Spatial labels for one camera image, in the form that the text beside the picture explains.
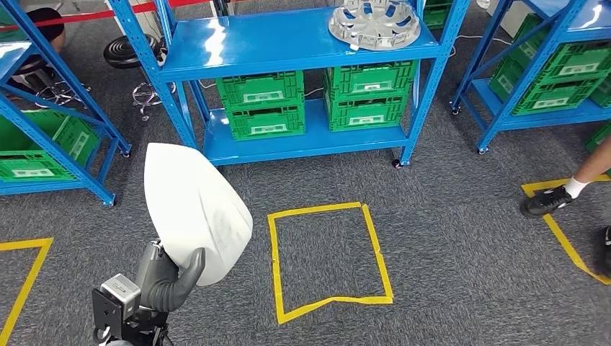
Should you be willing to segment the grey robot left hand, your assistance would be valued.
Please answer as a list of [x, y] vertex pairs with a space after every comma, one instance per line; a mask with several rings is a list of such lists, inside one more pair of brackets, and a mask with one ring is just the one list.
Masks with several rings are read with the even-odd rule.
[[205, 269], [205, 249], [197, 248], [182, 274], [161, 241], [147, 243], [135, 284], [141, 290], [140, 305], [162, 313], [177, 310], [187, 300]]

